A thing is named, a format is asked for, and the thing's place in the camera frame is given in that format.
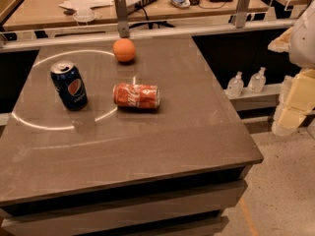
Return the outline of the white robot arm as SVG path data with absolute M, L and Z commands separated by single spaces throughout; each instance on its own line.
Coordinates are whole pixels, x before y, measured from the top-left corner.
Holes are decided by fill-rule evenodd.
M 288 136 L 315 108 L 315 1 L 268 45 L 274 52 L 287 52 L 289 61 L 301 68 L 293 78 L 285 76 L 274 114 L 272 132 Z

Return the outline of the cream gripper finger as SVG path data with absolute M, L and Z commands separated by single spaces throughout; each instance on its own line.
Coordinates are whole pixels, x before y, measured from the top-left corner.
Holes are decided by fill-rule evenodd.
M 287 109 L 311 112 L 315 108 L 315 70 L 302 69 L 293 79 L 285 100 Z
M 299 111 L 287 110 L 278 106 L 274 115 L 272 132 L 277 136 L 289 136 L 297 130 L 305 118 L 306 116 Z

